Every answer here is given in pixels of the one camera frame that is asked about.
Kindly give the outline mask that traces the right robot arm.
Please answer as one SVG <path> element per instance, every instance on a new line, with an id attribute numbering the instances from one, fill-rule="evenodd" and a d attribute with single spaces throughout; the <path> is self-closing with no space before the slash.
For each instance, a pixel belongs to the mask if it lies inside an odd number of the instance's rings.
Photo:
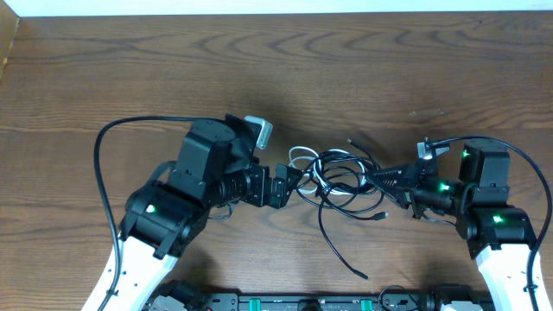
<path id="1" fill-rule="evenodd" d="M 426 210 L 454 217 L 454 228 L 466 241 L 497 310 L 550 310 L 539 249 L 552 219 L 552 193 L 544 189 L 546 218 L 534 231 L 528 214 L 508 202 L 510 154 L 537 164 L 521 149 L 487 136 L 464 136 L 458 181 L 438 175 L 438 156 L 453 138 L 417 145 L 413 164 L 381 168 L 368 178 L 390 200 L 410 209 L 416 219 Z"/>

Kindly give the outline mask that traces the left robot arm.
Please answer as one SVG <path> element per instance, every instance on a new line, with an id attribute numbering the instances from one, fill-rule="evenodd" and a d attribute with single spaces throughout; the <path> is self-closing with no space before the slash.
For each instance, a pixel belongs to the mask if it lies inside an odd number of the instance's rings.
<path id="1" fill-rule="evenodd" d="M 240 201 L 256 207 L 286 206 L 303 177 L 279 164 L 276 174 L 255 157 L 272 126 L 259 117 L 191 117 L 176 160 L 162 162 L 125 204 L 116 223 L 99 166 L 94 168 L 110 223 L 112 249 L 83 308 L 140 310 L 186 247 L 206 227 L 214 207 Z"/>

